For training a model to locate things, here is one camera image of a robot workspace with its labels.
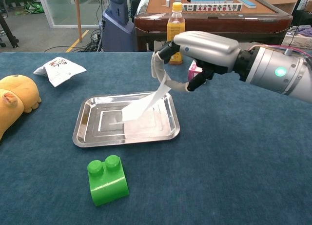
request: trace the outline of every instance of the stainless steel tray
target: stainless steel tray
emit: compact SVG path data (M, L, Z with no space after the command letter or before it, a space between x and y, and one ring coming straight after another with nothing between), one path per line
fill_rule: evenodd
M79 111L73 142L79 147L170 140L180 132L172 96L167 93L137 120L122 121L122 108L151 92L86 99Z

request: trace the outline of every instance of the blue table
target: blue table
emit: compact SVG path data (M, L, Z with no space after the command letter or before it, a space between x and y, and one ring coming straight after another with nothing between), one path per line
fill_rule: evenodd
M33 71L56 56L87 69L54 88ZM0 223L312 224L312 104L216 75L170 91L181 125L171 141L82 149L72 134L84 99L155 90L151 53L2 53L0 77L24 74L42 103L0 144ZM186 81L191 60L168 66ZM95 207L87 164L116 154L130 195Z

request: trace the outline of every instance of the green toy block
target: green toy block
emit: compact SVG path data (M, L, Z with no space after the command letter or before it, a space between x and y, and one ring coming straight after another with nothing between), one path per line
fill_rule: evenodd
M129 189L119 156L110 155L104 162L88 164L91 197L96 206L129 195Z

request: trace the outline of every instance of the stuffed animal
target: stuffed animal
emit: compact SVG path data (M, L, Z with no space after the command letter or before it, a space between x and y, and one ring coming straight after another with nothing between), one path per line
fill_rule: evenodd
M29 77L11 75L0 80L0 140L23 112L37 109L40 102L38 88Z

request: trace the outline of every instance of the robotic hand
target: robotic hand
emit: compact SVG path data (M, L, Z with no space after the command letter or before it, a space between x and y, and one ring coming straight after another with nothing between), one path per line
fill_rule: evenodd
M152 56L152 76L161 81L163 64L180 52L195 59L202 72L187 83L167 80L165 84L178 91L194 91L211 80L215 73L235 72L240 80L283 95L312 103L312 57L285 46L259 45L248 51L237 41L214 34L187 31L176 35Z

